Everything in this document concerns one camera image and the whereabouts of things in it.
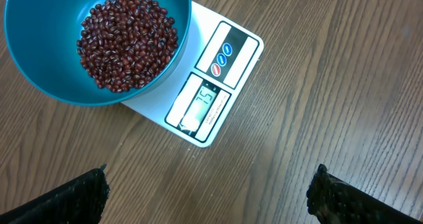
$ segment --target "brown wood grain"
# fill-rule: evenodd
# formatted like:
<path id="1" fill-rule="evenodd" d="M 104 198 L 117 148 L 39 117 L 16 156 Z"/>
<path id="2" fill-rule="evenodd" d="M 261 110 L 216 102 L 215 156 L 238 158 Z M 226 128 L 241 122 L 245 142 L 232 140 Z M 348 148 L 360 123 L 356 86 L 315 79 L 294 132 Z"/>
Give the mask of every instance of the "brown wood grain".
<path id="1" fill-rule="evenodd" d="M 305 191 L 324 163 L 421 218 L 423 0 L 195 1 L 265 43 L 207 149 L 120 104 L 52 100 L 1 28 L 0 213 L 106 163 L 103 223 L 318 223 Z"/>

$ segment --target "white scale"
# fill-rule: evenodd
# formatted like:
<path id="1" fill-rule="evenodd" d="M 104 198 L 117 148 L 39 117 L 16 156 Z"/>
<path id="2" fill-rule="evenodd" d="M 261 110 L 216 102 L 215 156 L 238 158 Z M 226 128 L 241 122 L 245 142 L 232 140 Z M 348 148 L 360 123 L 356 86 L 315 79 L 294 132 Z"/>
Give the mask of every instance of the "white scale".
<path id="1" fill-rule="evenodd" d="M 208 147 L 264 44 L 252 32 L 192 2 L 190 28 L 183 46 L 180 58 L 173 62 L 178 65 L 163 82 L 153 87 L 156 81 L 152 90 L 123 104 L 194 145 Z"/>

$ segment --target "blue bowl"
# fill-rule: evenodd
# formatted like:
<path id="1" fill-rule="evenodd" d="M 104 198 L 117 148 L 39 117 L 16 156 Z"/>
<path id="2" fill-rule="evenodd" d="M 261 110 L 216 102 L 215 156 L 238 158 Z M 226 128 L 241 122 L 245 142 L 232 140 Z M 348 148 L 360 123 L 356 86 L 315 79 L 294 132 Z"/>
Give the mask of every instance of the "blue bowl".
<path id="1" fill-rule="evenodd" d="M 156 83 L 182 51 L 191 18 L 191 0 L 157 0 L 175 18 L 180 45 L 166 69 L 142 89 L 112 93 L 98 89 L 79 64 L 76 41 L 89 10 L 106 0 L 6 0 L 6 42 L 22 74 L 47 95 L 70 104 L 102 106 L 121 102 Z"/>

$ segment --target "digital display screen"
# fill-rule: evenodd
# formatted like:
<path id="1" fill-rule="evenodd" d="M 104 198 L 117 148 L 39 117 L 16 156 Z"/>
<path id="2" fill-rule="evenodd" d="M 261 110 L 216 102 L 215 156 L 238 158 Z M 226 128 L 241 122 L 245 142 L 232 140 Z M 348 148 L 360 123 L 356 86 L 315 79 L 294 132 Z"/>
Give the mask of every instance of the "digital display screen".
<path id="1" fill-rule="evenodd" d="M 182 128 L 184 130 L 197 131 L 200 127 L 201 121 L 207 114 L 210 106 L 213 104 L 215 97 L 216 92 L 205 86 L 201 86 L 180 123 Z"/>

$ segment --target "black border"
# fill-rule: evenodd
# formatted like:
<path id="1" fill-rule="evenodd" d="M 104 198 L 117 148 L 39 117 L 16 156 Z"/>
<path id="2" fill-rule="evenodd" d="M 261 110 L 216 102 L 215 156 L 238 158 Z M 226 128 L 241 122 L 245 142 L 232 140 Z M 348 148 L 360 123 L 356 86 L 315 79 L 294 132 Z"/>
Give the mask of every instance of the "black border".
<path id="1" fill-rule="evenodd" d="M 241 32 L 244 32 L 244 31 L 242 31 L 241 29 L 237 28 L 236 26 L 233 26 L 233 25 L 229 24 L 227 21 L 225 21 L 225 20 L 221 20 L 221 21 L 219 22 L 219 24 L 217 25 L 216 29 L 214 30 L 213 34 L 211 35 L 211 37 L 210 37 L 209 41 L 208 41 L 208 42 L 207 42 L 207 44 L 206 44 L 206 47 L 204 48 L 203 52 L 202 52 L 202 53 L 201 53 L 201 55 L 199 56 L 199 58 L 198 58 L 198 60 L 197 60 L 197 62 L 196 62 L 196 64 L 195 64 L 195 66 L 194 66 L 194 68 L 196 68 L 198 71 L 201 71 L 202 73 L 204 73 L 204 72 L 203 72 L 202 70 L 200 70 L 200 69 L 198 69 L 198 68 L 197 68 L 198 62 L 200 62 L 201 57 L 203 57 L 203 54 L 204 54 L 205 50 L 206 50 L 206 49 L 207 49 L 207 47 L 209 46 L 210 41 L 212 40 L 212 38 L 213 38 L 214 34 L 216 33 L 216 31 L 217 31 L 217 29 L 219 28 L 219 26 L 220 26 L 220 24 L 221 24 L 221 23 L 226 23 L 226 24 L 228 24 L 230 27 L 234 27 L 234 28 L 236 28 L 236 29 L 240 30 Z M 231 87 L 231 86 L 229 86 L 229 85 L 225 84 L 224 82 L 217 81 L 217 82 L 219 82 L 219 83 L 221 83 L 221 84 L 223 84 L 223 85 L 228 86 L 229 88 L 232 88 L 233 90 L 235 90 L 235 89 L 237 88 L 237 86 L 238 86 L 238 84 L 239 84 L 239 81 L 240 81 L 240 80 L 241 80 L 241 78 L 244 76 L 244 73 L 245 73 L 245 71 L 247 70 L 247 67 L 248 67 L 248 66 L 249 66 L 249 64 L 251 63 L 252 58 L 254 57 L 254 55 L 255 55 L 255 54 L 256 54 L 256 52 L 257 52 L 258 47 L 260 46 L 260 42 L 259 42 L 256 38 L 253 38 L 252 36 L 248 35 L 246 32 L 244 32 L 244 33 L 247 35 L 247 39 L 250 37 L 250 38 L 252 38 L 253 40 L 255 40 L 255 41 L 257 42 L 257 47 L 256 47 L 256 49 L 254 50 L 254 52 L 252 53 L 252 56 L 251 56 L 250 60 L 247 62 L 247 66 L 244 68 L 244 71 L 241 73 L 241 76 L 239 77 L 239 79 L 238 79 L 237 83 L 235 84 L 235 87 Z"/>
<path id="2" fill-rule="evenodd" d="M 164 119 L 164 120 L 165 120 L 165 123 L 166 123 L 167 125 L 169 125 L 169 126 L 171 126 L 172 128 L 174 128 L 174 129 L 176 129 L 176 130 L 178 130 L 178 131 L 182 132 L 183 134 L 187 135 L 188 137 L 191 137 L 191 138 L 195 139 L 196 141 L 198 141 L 198 142 L 200 142 L 200 143 L 205 143 L 205 142 L 209 139 L 210 133 L 212 132 L 212 130 L 213 130 L 213 129 L 214 129 L 214 127 L 216 126 L 217 121 L 220 119 L 220 116 L 221 116 L 222 112 L 225 110 L 226 105 L 227 105 L 227 103 L 229 102 L 229 99 L 231 99 L 232 94 L 231 94 L 230 92 L 226 91 L 225 89 L 222 89 L 221 87 L 217 86 L 215 83 L 212 83 L 212 82 L 210 82 L 209 80 L 207 80 L 207 79 L 205 79 L 205 78 L 203 78 L 203 77 L 199 76 L 197 73 L 194 73 L 193 71 L 191 71 L 191 72 L 190 72 L 190 74 L 188 75 L 188 77 L 186 78 L 184 85 L 182 86 L 181 90 L 179 91 L 178 95 L 176 96 L 175 100 L 178 98 L 179 94 L 182 92 L 182 90 L 184 89 L 184 87 L 185 87 L 186 83 L 188 82 L 188 79 L 189 79 L 189 78 L 191 77 L 191 75 L 193 75 L 193 74 L 194 74 L 195 76 L 197 76 L 197 77 L 199 77 L 199 78 L 203 79 L 202 84 L 203 84 L 203 83 L 205 83 L 205 82 L 206 82 L 206 83 L 210 83 L 210 84 L 214 85 L 215 87 L 219 88 L 219 93 L 220 93 L 220 91 L 225 91 L 225 92 L 227 92 L 227 94 L 229 94 L 229 98 L 226 100 L 225 105 L 223 105 L 223 108 L 222 108 L 221 112 L 219 113 L 219 115 L 217 116 L 217 118 L 216 118 L 216 122 L 215 122 L 215 123 L 213 124 L 213 126 L 211 127 L 209 134 L 207 134 L 206 139 L 205 139 L 204 141 L 200 141 L 199 139 L 195 138 L 195 136 L 194 136 L 194 137 L 192 137 L 192 136 L 188 135 L 187 133 L 184 133 L 181 129 L 179 129 L 178 127 L 174 127 L 173 125 L 169 124 L 169 123 L 166 121 L 167 116 L 169 115 L 169 113 L 170 113 L 170 112 L 171 112 L 171 110 L 172 110 L 172 107 L 173 107 L 174 102 L 172 103 L 171 108 L 169 108 L 169 111 L 167 112 L 167 114 L 166 114 L 166 116 L 165 116 L 165 119 Z M 213 106 L 214 102 L 216 101 L 216 98 L 213 100 L 213 103 L 211 104 L 211 106 L 210 106 L 210 107 L 209 107 L 209 109 L 207 110 L 206 114 L 208 114 L 208 113 L 209 113 L 209 111 L 210 111 L 210 109 L 212 108 L 212 106 Z M 190 102 L 190 105 L 189 105 L 189 106 L 188 106 L 188 108 L 186 109 L 186 111 L 185 111 L 185 113 L 184 113 L 184 116 L 185 116 L 185 114 L 187 113 L 188 109 L 190 108 L 191 104 L 192 104 L 192 100 L 191 100 L 191 102 Z M 200 124 L 202 124 L 202 123 L 203 123 L 203 121 L 204 121 L 204 119 L 206 119 L 206 117 L 207 117 L 207 116 L 204 116 L 204 118 L 202 119 L 202 121 L 200 122 Z"/>

